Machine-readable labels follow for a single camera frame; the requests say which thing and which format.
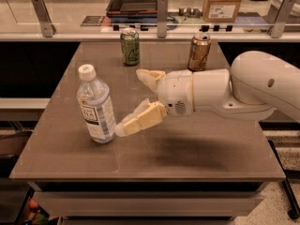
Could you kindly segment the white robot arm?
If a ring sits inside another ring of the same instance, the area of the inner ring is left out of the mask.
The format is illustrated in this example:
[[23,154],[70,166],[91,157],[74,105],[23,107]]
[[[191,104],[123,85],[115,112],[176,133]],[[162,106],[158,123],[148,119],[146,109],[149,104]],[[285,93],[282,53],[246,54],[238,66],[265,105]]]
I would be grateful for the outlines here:
[[190,71],[138,69],[157,95],[145,99],[116,128],[119,137],[151,128],[168,116],[210,112],[234,120],[263,120],[278,110],[300,122],[300,68],[266,52],[239,54],[229,68]]

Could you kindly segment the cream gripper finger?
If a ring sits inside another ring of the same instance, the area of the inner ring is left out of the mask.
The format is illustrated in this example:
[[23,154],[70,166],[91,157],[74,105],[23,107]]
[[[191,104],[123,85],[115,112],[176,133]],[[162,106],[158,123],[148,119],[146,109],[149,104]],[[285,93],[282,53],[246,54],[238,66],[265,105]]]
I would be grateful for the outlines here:
[[138,79],[153,93],[158,89],[158,82],[166,75],[162,70],[148,70],[139,68],[136,70]]
[[116,125],[115,134],[126,137],[138,133],[160,124],[167,115],[168,110],[160,101],[151,102],[147,98]]

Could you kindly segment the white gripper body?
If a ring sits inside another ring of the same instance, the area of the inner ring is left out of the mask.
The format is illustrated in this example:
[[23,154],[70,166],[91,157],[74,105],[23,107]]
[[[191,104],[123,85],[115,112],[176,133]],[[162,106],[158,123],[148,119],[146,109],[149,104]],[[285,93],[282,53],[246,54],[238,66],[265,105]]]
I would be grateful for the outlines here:
[[157,86],[157,98],[172,116],[191,115],[192,72],[189,70],[172,71],[166,74]]

